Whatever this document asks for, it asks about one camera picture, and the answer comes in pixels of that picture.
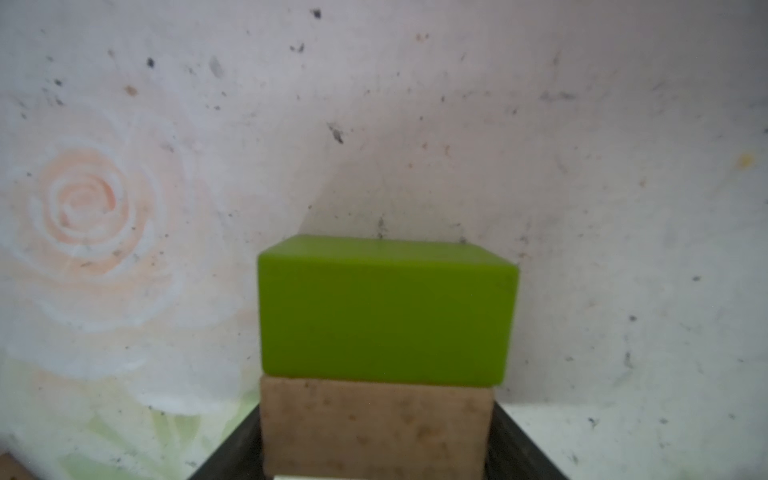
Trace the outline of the natural wood block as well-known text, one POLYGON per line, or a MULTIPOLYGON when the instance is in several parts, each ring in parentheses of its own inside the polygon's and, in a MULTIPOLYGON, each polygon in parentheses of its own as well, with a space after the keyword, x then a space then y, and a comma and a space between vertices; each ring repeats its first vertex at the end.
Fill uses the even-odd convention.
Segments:
POLYGON ((263 376, 268 476, 480 479, 490 388, 263 376))

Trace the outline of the green wood block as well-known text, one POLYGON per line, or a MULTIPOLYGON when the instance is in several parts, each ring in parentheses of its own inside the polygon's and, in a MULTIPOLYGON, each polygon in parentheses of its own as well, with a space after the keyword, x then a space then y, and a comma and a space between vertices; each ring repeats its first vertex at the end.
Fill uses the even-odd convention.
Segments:
POLYGON ((261 361, 286 378, 500 384, 518 267, 476 245, 297 235, 257 259, 261 361))

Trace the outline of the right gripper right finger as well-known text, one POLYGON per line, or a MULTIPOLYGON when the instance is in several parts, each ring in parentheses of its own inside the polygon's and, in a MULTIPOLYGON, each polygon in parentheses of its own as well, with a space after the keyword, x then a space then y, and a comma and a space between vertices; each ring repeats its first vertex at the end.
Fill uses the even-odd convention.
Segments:
POLYGON ((495 402, 484 467, 486 480, 567 480, 568 477, 495 402))

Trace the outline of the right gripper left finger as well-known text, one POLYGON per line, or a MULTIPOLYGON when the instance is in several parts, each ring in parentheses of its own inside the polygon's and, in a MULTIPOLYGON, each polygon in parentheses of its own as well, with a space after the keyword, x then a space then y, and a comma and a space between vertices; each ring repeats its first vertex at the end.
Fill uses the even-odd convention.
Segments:
POLYGON ((260 406, 257 405, 189 480, 264 480, 260 406))

